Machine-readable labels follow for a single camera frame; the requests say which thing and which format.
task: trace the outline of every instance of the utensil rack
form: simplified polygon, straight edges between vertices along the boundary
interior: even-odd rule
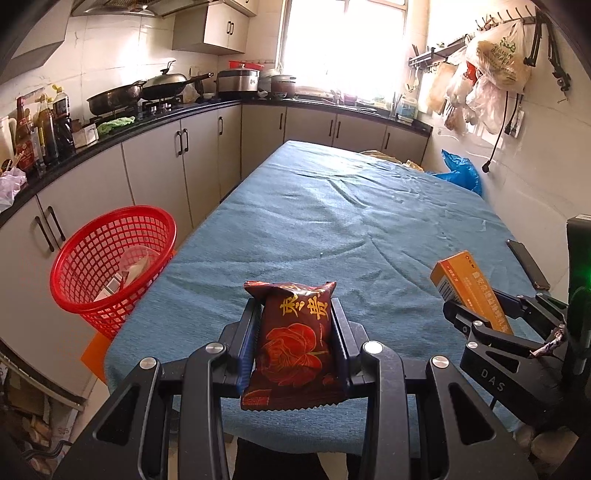
[[[494,17],[493,15],[487,15],[486,17],[481,17],[482,21],[484,22],[484,25],[481,26],[479,24],[479,21],[476,20],[476,25],[478,26],[478,30],[482,31],[482,30],[490,30],[493,27],[496,27],[498,25],[502,25],[505,23],[509,23],[509,22],[514,22],[515,20],[523,20],[524,25],[534,25],[535,24],[535,15],[533,15],[530,12],[529,7],[527,7],[527,5],[525,6],[525,9],[528,12],[528,16],[524,17],[523,15],[521,15],[521,12],[519,11],[518,8],[515,8],[515,11],[517,12],[517,16],[514,18],[511,16],[511,14],[509,13],[509,10],[505,10],[506,15],[508,18],[503,18],[503,16],[501,15],[500,11],[496,13],[496,17]],[[451,45],[448,45],[447,47],[443,47],[443,48],[435,48],[432,47],[431,50],[421,54],[421,55],[417,55],[416,57],[410,58],[408,59],[408,66],[411,67],[412,69],[416,69],[419,68],[421,70],[424,70],[426,68],[428,68],[429,66],[433,65],[434,63],[438,63],[441,61],[445,61],[447,60],[447,58],[454,54],[455,52],[457,52],[458,50],[460,50],[460,48],[462,48],[464,46],[464,42],[460,41],[460,42],[454,42]]]

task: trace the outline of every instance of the power cord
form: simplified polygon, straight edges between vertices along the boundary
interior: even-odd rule
[[[508,105],[509,105],[509,92],[507,91],[507,93],[505,95],[505,112],[503,113],[503,126],[501,127],[501,130],[499,131],[499,136],[496,138],[495,146],[492,149],[491,157],[488,159],[488,162],[486,162],[482,166],[482,171],[484,173],[489,173],[491,170],[490,166],[491,166],[491,162],[492,162],[492,157],[495,155],[496,148],[499,145],[499,141],[501,140],[501,135],[503,134],[503,129],[505,126],[505,120],[507,119],[507,106]],[[515,110],[517,110],[517,101],[515,101]]]

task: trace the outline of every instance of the metal screw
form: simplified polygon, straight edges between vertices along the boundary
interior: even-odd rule
[[[372,353],[374,355],[381,353],[384,350],[384,346],[380,342],[375,342],[374,340],[370,340],[369,342],[365,342],[363,344],[363,350],[367,353]]]
[[[154,368],[156,366],[156,359],[152,356],[147,356],[141,360],[139,366],[144,370],[150,370],[150,368]]]
[[[431,363],[433,363],[433,365],[435,365],[437,368],[449,367],[449,360],[442,355],[437,355],[431,358]]]
[[[208,343],[208,344],[205,346],[205,351],[206,351],[207,353],[212,353],[212,354],[213,354],[213,353],[219,353],[219,352],[221,352],[223,349],[224,349],[224,346],[223,346],[221,343],[219,343],[219,342],[212,342],[212,343]]]

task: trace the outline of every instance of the blue plastic bag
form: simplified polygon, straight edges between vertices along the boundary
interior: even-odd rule
[[[475,192],[482,197],[482,183],[478,171],[467,158],[459,157],[453,153],[441,151],[445,165],[451,170],[450,173],[437,173],[435,177],[454,183],[460,187]]]

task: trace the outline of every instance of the bottle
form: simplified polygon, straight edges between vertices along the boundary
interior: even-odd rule
[[[56,91],[56,99],[53,101],[53,114],[56,120],[62,117],[70,116],[70,97],[66,95],[62,87],[53,85],[52,88]]]
[[[45,156],[45,164],[49,167],[57,162],[59,152],[57,150],[55,119],[47,105],[47,101],[47,95],[43,93],[39,98],[41,105],[39,106],[37,126],[40,130],[43,130],[43,141],[45,142],[45,149],[47,152],[47,155]]]
[[[57,121],[57,149],[60,156],[65,158],[76,153],[72,133],[72,120],[70,119],[70,98],[66,95],[62,87],[53,85],[53,89],[57,92],[56,99],[53,101],[53,114]]]
[[[31,141],[31,128],[24,112],[25,99],[17,99],[17,131],[14,142],[17,146],[17,167],[27,174],[35,173],[35,153]]]

